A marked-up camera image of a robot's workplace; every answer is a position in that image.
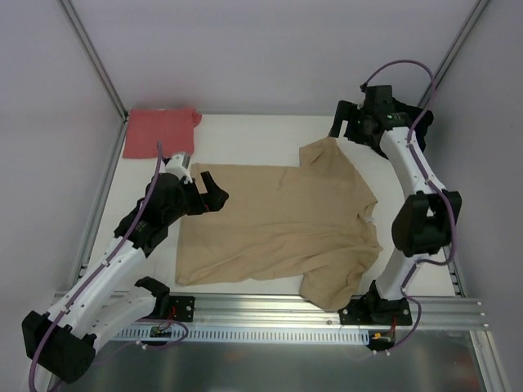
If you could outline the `black mounting plate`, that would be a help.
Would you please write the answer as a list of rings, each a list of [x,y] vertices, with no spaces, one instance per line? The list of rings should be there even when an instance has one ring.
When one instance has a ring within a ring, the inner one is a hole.
[[[194,296],[171,295],[169,297],[168,316],[171,320],[182,323],[194,321]]]
[[[392,325],[411,326],[412,316],[409,303],[405,298],[400,300],[369,298],[351,300],[349,304],[338,311],[341,325]]]

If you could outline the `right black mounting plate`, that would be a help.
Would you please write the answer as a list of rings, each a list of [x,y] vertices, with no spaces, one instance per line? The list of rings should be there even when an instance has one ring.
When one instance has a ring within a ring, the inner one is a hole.
[[[369,298],[351,300],[349,304],[338,311],[341,325],[392,325],[411,326],[412,316],[409,303],[405,298],[400,300]]]

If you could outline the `black t shirt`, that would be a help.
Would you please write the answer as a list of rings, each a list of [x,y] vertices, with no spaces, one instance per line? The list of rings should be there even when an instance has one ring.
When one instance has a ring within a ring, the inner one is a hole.
[[[407,105],[403,102],[398,101],[396,98],[393,99],[396,112],[403,112],[409,116],[410,120],[415,120],[422,112],[422,108],[417,106]],[[428,128],[434,121],[434,114],[431,110],[428,110],[422,118],[419,120],[417,125],[414,127],[414,133],[416,135],[419,148],[422,152],[425,151],[426,141],[425,137],[428,132]]]

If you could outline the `right aluminium frame post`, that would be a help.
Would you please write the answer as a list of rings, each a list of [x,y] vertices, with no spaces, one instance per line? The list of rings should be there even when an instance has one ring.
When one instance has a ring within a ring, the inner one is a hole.
[[[474,1],[471,10],[467,13],[467,16],[459,27],[458,32],[454,35],[454,38],[446,49],[446,52],[441,58],[438,66],[431,70],[432,77],[428,77],[428,84],[418,100],[419,107],[424,107],[431,99],[432,81],[434,81],[436,89],[441,86],[446,75],[451,70],[462,49],[475,32],[477,26],[484,18],[492,3],[491,0]]]

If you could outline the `folded pink t shirt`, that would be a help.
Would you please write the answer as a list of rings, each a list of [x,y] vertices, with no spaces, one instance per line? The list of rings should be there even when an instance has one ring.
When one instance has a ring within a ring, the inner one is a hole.
[[[202,115],[194,108],[132,109],[129,113],[123,158],[157,157],[157,143],[164,157],[194,153],[194,130]]]

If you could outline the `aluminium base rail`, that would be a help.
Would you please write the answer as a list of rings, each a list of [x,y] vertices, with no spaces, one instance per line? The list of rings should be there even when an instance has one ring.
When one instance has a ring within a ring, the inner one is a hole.
[[[326,312],[297,295],[193,293],[192,325],[263,328],[341,327],[337,312]],[[423,296],[420,330],[488,331],[489,319],[474,298]]]

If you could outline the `aluminium frame post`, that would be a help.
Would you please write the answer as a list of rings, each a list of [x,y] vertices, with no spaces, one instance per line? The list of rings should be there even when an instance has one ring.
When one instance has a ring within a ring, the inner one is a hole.
[[[93,68],[96,76],[101,82],[105,94],[110,99],[114,110],[118,114],[121,120],[127,121],[128,111],[118,94],[111,77],[109,76],[106,67],[103,64],[101,57],[99,56],[91,37],[85,28],[81,16],[79,15],[74,3],[70,0],[58,0],[57,1],[60,9],[65,15],[65,18],[69,22],[71,29],[74,32],[75,37],[78,39],[80,46],[82,47],[87,59]]]
[[[441,86],[446,75],[451,70],[462,49],[475,32],[477,26],[484,18],[492,3],[491,0],[474,1],[471,10],[467,13],[467,16],[459,27],[458,32],[454,35],[454,38],[446,49],[446,52],[441,58],[438,66],[431,70],[432,77],[428,77],[428,84],[418,100],[419,107],[424,107],[431,99],[432,81],[434,81],[436,89]]]

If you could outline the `left aluminium frame post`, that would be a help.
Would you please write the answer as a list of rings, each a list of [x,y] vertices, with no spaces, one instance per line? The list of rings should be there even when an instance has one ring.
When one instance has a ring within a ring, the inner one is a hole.
[[[71,29],[74,32],[75,37],[78,39],[80,46],[82,47],[87,59],[93,68],[96,76],[101,82],[105,94],[110,99],[114,110],[118,114],[121,120],[127,121],[128,111],[118,94],[111,77],[109,76],[106,67],[103,64],[101,57],[99,56],[91,37],[85,28],[81,16],[79,15],[74,3],[70,0],[58,0],[57,1],[60,9],[65,15],[65,18],[69,22]]]

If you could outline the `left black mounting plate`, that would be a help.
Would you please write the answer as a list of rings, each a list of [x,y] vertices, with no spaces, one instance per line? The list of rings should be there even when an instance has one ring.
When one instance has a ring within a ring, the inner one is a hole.
[[[194,321],[194,296],[171,295],[169,297],[168,316],[171,320],[182,323]]]

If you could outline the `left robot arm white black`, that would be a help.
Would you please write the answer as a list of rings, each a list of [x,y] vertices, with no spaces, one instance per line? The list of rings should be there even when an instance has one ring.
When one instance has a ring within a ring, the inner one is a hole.
[[[139,279],[126,297],[103,310],[118,282],[168,236],[183,216],[220,211],[229,198],[212,175],[201,174],[205,193],[194,179],[155,173],[145,196],[119,222],[95,267],[51,308],[30,311],[21,323],[29,365],[29,390],[37,389],[37,372],[71,384],[93,364],[97,352],[120,329],[149,316],[162,319],[170,309],[169,289],[153,278]]]

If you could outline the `beige t shirt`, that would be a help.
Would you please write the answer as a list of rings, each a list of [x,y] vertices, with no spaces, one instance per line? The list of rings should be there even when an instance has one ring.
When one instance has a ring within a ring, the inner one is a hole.
[[[181,221],[175,280],[182,286],[301,276],[300,295],[344,307],[382,250],[377,199],[334,138],[299,150],[298,167],[196,163],[229,198]]]

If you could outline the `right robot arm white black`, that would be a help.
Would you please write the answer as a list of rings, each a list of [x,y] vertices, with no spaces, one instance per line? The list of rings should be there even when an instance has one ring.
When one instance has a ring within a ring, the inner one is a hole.
[[[385,156],[393,167],[405,201],[391,225],[394,250],[380,276],[359,299],[339,310],[343,325],[409,326],[407,287],[423,264],[454,241],[463,203],[431,170],[419,147],[413,121],[396,108],[389,85],[363,84],[361,105],[341,100],[330,135],[343,136]]]

